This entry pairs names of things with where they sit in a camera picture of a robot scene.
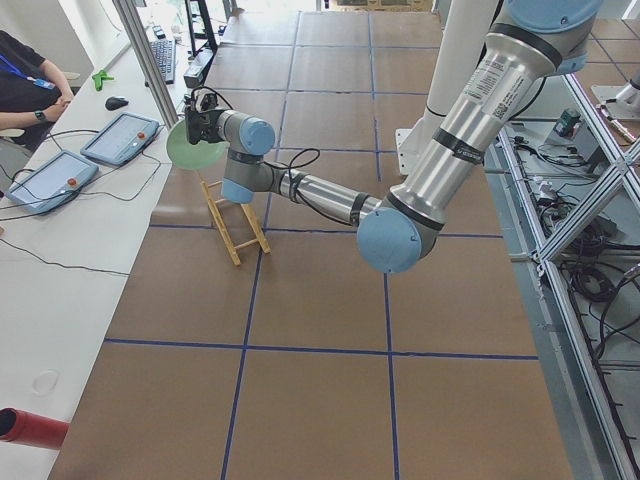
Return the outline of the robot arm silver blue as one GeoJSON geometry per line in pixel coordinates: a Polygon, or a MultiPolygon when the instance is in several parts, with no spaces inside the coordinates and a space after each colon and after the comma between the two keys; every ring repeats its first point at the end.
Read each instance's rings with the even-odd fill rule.
{"type": "Polygon", "coordinates": [[[452,67],[456,99],[438,125],[416,123],[410,135],[416,160],[381,199],[292,164],[267,163],[272,126],[229,107],[208,87],[196,88],[186,102],[186,138],[227,143],[225,199],[246,204],[258,192],[272,192],[305,205],[355,227],[359,251],[376,270],[403,272],[432,250],[447,205],[533,83],[584,66],[600,7],[597,1],[454,2],[440,56],[452,67]]]}

